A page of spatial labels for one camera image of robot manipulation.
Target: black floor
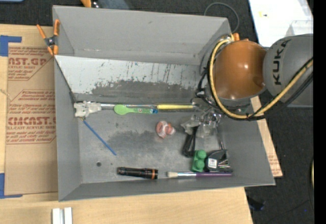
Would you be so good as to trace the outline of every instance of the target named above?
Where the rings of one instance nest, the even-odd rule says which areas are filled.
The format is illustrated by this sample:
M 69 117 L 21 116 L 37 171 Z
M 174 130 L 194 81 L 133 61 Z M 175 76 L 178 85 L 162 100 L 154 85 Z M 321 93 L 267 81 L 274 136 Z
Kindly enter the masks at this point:
M 139 10 L 203 15 L 213 2 L 232 6 L 240 17 L 238 32 L 242 38 L 257 41 L 248 0 L 129 0 Z M 309 0 L 314 12 L 314 0 Z M 79 0 L 25 0 L 19 4 L 0 3 L 0 23 L 52 25 L 53 5 L 80 6 Z M 208 15 L 227 17 L 231 28 L 234 14 L 227 8 L 212 7 Z M 313 109 L 286 108 L 267 117 L 284 173 L 273 187 L 248 188 L 250 198 L 264 202 L 261 211 L 253 211 L 255 224 L 314 223 L 309 172 L 313 158 Z

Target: gray metal tray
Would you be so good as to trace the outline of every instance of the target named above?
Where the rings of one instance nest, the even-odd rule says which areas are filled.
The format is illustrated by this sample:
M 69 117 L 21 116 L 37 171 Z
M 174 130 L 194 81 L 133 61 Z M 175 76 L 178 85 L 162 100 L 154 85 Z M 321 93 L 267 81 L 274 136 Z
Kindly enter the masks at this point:
M 54 19 L 59 18 L 61 22 L 59 55 L 56 56 L 55 62 L 60 201 L 239 186 L 273 185 L 275 183 L 256 122 L 239 122 L 222 117 L 217 134 L 205 138 L 197 138 L 196 149 L 204 149 L 207 152 L 219 149 L 220 141 L 224 142 L 228 150 L 230 164 L 234 170 L 232 177 L 176 180 L 168 179 L 166 172 L 188 171 L 192 163 L 191 159 L 181 154 L 186 135 L 180 123 L 198 112 L 159 111 L 153 115 L 127 114 L 120 116 L 112 110 L 102 110 L 89 115 L 87 122 L 109 143 L 116 151 L 117 156 L 114 156 L 82 121 L 74 116 L 73 104 L 75 101 L 189 102 L 194 96 L 194 91 L 198 84 L 201 59 L 204 58 L 204 55 L 198 54 L 194 58 L 193 53 L 189 54 L 181 51 L 182 58 L 175 58 L 173 65 L 171 65 L 169 61 L 171 61 L 173 54 L 168 54 L 168 52 L 171 49 L 175 49 L 177 52 L 180 50 L 178 48 L 180 46 L 179 42 L 189 40 L 185 26 L 194 22 L 194 19 L 198 24 L 197 43 L 196 46 L 190 45 L 193 51 L 197 49 L 198 52 L 213 44 L 212 42 L 216 39 L 211 37 L 220 37 L 229 32 L 227 20 L 210 17 L 210 22 L 215 22 L 215 26 L 207 28 L 205 26 L 207 17 L 181 15 L 182 22 L 180 23 L 180 15 L 141 13 L 143 19 L 152 19 L 156 26 L 169 24 L 169 26 L 178 28 L 175 30 L 174 36 L 176 45 L 171 44 L 172 36 L 166 42 L 161 41 L 161 50 L 157 52 L 157 56 L 152 55 L 148 58 L 144 54 L 144 60 L 137 61 L 140 62 L 138 65 L 142 69 L 132 70 L 130 66 L 128 67 L 128 64 L 135 65 L 135 62 L 130 59 L 143 58 L 138 56 L 137 51 L 130 51 L 130 54 L 127 56 L 121 54 L 119 58 L 116 58 L 117 55 L 115 55 L 112 59 L 109 39 L 106 40 L 106 45 L 103 42 L 98 45 L 96 45 L 95 41 L 93 42 L 95 44 L 93 49 L 101 49 L 104 45 L 108 48 L 102 51 L 81 51 L 75 45 L 77 41 L 78 45 L 81 45 L 83 42 L 87 45 L 88 39 L 76 32 L 80 29 L 78 28 L 79 23 L 84 21 L 82 18 L 82 21 L 72 18 L 72 13 L 78 13 L 80 17 L 97 17 L 94 19 L 87 18 L 87 20 L 96 24 L 100 23 L 100 28 L 108 30 L 109 28 L 105 27 L 105 22 L 101 20 L 108 21 L 110 17 L 106 19 L 106 14 L 108 13 L 106 10 L 96 10 L 102 11 L 102 15 L 96 13 L 95 16 L 92 16 L 94 12 L 90 12 L 87 8 L 77 8 L 78 10 L 76 11 L 74 9 L 60 8 L 59 14 L 56 9 L 53 10 Z M 134 18 L 133 15 L 138 17 L 139 12 L 127 11 L 126 19 L 121 19 L 120 16 L 120 22 L 116 23 L 116 29 L 119 30 L 125 27 L 125 23 L 130 23 Z M 155 17 L 158 17 L 161 23 L 156 22 Z M 165 19 L 162 21 L 161 17 L 169 19 L 169 22 Z M 139 27 L 139 30 L 147 29 L 146 26 Z M 88 37 L 99 38 L 96 31 L 89 33 Z M 124 49 L 125 38 L 117 37 L 115 40 L 119 42 L 119 48 Z M 146 51 L 150 51 L 150 45 L 155 45 L 155 43 L 155 38 L 148 40 Z M 162 49 L 168 49 L 169 51 L 162 53 Z M 155 69 L 149 69 L 153 66 L 155 68 L 166 68 L 166 71 L 163 70 L 162 72 L 161 70 L 161 72 L 157 72 Z M 120 77 L 116 76 L 118 70 L 119 74 L 122 74 Z M 135 78 L 135 73 L 139 73 L 139 80 Z M 142 77 L 144 74 L 150 79 L 146 81 Z M 119 84 L 122 82 L 125 83 L 125 87 L 120 89 Z M 155 132 L 155 126 L 160 120 L 171 122 L 176 128 L 176 133 L 165 139 L 158 137 Z M 145 180 L 137 177 L 119 176 L 116 174 L 116 170 L 120 166 L 158 169 L 158 179 Z

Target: black cable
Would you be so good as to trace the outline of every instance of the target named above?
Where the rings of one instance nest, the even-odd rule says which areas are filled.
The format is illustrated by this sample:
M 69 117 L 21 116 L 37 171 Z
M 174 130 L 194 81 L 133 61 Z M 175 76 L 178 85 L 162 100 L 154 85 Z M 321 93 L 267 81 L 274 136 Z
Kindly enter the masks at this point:
M 206 16 L 206 13 L 207 13 L 208 9 L 209 9 L 210 7 L 212 7 L 212 6 L 214 6 L 214 5 L 222 5 L 222 6 L 225 6 L 225 7 L 229 8 L 230 10 L 232 10 L 232 12 L 234 13 L 234 15 L 235 15 L 235 17 L 236 17 L 236 20 L 237 20 L 236 27 L 235 27 L 235 29 L 232 31 L 232 33 L 235 33 L 235 32 L 238 30 L 239 26 L 240 26 L 240 18 L 239 18 L 238 13 L 237 13 L 237 12 L 236 12 L 236 11 L 235 11 L 231 6 L 230 6 L 230 5 L 227 5 L 227 4 L 222 3 L 222 2 L 214 2 L 214 3 L 211 3 L 211 4 L 209 4 L 209 5 L 207 6 L 206 10 L 204 11 L 204 16 Z
M 196 133 L 198 126 L 193 127 L 192 134 L 187 134 L 184 145 L 182 147 L 182 154 L 185 157 L 193 157 L 196 147 Z
M 285 215 L 285 214 L 287 214 L 287 213 L 289 213 L 291 211 L 296 210 L 297 208 L 301 207 L 302 205 L 304 205 L 307 202 L 309 202 L 309 200 L 305 200 L 304 202 L 301 202 L 300 204 L 298 204 L 295 207 L 293 207 L 292 209 L 289 209 L 289 210 L 283 212 L 282 214 L 278 214 L 277 216 L 275 216 L 275 217 L 271 218 L 269 221 L 267 221 L 265 224 L 269 224 L 271 221 L 277 219 L 278 217 L 283 216 L 283 215 Z
M 292 77 L 292 79 L 289 81 L 291 82 L 298 74 L 299 72 L 305 68 L 311 61 L 313 58 L 310 58 L 308 61 L 306 61 L 303 66 L 294 74 L 294 76 Z M 286 107 L 287 105 L 289 105 L 292 101 L 294 101 L 305 89 L 306 87 L 312 82 L 313 80 L 313 72 L 311 72 L 311 74 L 308 76 L 308 78 L 303 82 L 303 84 L 294 92 L 294 94 L 292 96 L 290 96 L 282 105 L 279 106 L 279 109 L 277 109 L 277 111 L 280 111 L 281 109 L 283 109 L 284 107 Z M 273 102 L 275 100 L 276 97 L 274 97 L 271 101 L 269 101 L 268 103 L 266 103 L 264 106 L 261 106 L 256 112 L 254 112 L 250 117 L 254 117 L 255 115 L 259 114 L 260 111 L 262 109 L 264 109 L 267 105 L 269 105 L 271 102 Z
M 292 96 L 290 96 L 284 103 L 281 102 L 280 104 L 278 104 L 277 108 L 270 109 L 269 111 L 265 112 L 265 114 L 268 114 L 270 116 L 287 107 L 287 105 L 289 105 L 293 100 L 295 100 L 312 81 L 313 81 L 313 72 L 309 75 L 309 77 L 304 81 L 304 83 L 296 90 L 296 92 Z M 271 99 L 268 103 L 266 103 L 264 106 L 260 107 L 255 113 L 253 113 L 250 117 L 248 117 L 248 120 L 251 121 L 252 118 L 254 119 L 255 118 L 254 116 L 259 114 L 259 112 L 267 105 L 269 105 L 274 99 L 275 97 Z
M 292 79 L 290 80 L 290 82 L 294 79 L 294 77 L 296 77 L 296 75 L 304 68 L 308 65 L 309 62 L 311 62 L 313 58 L 310 58 L 307 62 L 305 62 L 305 64 L 294 74 L 294 76 L 292 77 Z M 203 79 L 205 77 L 205 75 L 207 75 L 207 77 L 209 78 L 209 67 L 210 67 L 210 60 L 211 60 L 211 55 L 210 55 L 210 58 L 208 60 L 208 64 L 207 64 L 207 67 L 208 68 L 204 68 L 204 71 L 203 71 L 203 74 L 202 74 L 202 77 L 200 79 L 200 82 L 198 84 L 198 89 L 200 91 L 203 90 L 203 88 L 201 87 L 201 84 L 203 82 Z M 304 83 L 294 92 L 294 94 L 292 96 L 290 96 L 284 103 L 280 104 L 278 106 L 277 109 L 273 109 L 272 111 L 269 111 L 269 115 L 271 114 L 274 114 L 276 112 L 279 112 L 280 110 L 282 110 L 283 108 L 285 108 L 288 104 L 290 104 L 293 100 L 295 100 L 304 90 L 305 88 L 312 82 L 313 80 L 313 72 L 308 76 L 308 78 L 304 81 Z M 212 85 L 210 83 L 210 80 L 208 80 L 208 85 L 209 85 L 209 89 L 210 91 L 212 92 Z M 216 105 L 213 105 L 211 104 L 207 98 L 205 96 L 198 96 L 200 98 L 202 98 L 207 104 L 209 104 L 211 107 L 215 108 L 215 109 L 218 109 L 218 110 L 221 110 L 221 108 L 219 106 L 216 106 Z M 274 97 L 273 99 L 271 99 L 268 103 L 266 103 L 264 106 L 261 106 L 256 112 L 254 112 L 250 117 L 248 118 L 245 118 L 245 119 L 240 119 L 240 118 L 234 118 L 232 116 L 229 116 L 227 115 L 229 118 L 232 118 L 234 120 L 237 120 L 237 121 L 258 121 L 258 120 L 262 120 L 262 119 L 265 119 L 265 115 L 261 115 L 261 116 L 256 116 L 257 114 L 260 113 L 260 111 L 265 108 L 267 105 L 269 105 L 271 102 L 273 102 L 274 100 L 276 99 L 276 97 Z M 241 109 L 241 108 L 245 108 L 246 106 L 234 106 L 234 107 L 226 107 L 228 110 L 230 109 Z

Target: green plastic spoon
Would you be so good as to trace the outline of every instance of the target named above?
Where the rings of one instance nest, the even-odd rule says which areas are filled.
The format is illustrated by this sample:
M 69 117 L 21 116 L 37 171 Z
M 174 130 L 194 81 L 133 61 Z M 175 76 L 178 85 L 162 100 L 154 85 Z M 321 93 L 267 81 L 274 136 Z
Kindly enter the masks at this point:
M 114 106 L 114 112 L 119 115 L 125 115 L 127 113 L 138 113 L 138 114 L 157 114 L 157 109 L 151 108 L 129 108 L 123 104 L 117 104 Z

